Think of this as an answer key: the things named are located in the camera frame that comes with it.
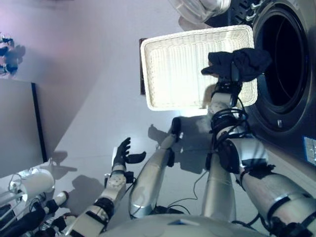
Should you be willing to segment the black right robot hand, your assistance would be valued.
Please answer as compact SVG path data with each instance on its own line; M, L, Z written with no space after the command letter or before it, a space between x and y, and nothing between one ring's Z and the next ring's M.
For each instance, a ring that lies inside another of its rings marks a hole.
M229 70L225 69L225 75L218 77L218 83L242 85L241 74L234 61L229 64Z

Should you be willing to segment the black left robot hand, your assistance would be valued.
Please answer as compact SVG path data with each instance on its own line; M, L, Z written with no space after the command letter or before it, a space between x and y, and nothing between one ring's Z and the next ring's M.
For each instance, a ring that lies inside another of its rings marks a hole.
M126 164L138 164L141 163L145 157L146 152L143 151L140 154L130 154L131 138L127 137L121 144L118 146L116 154L113 159L112 171L115 170L126 170Z

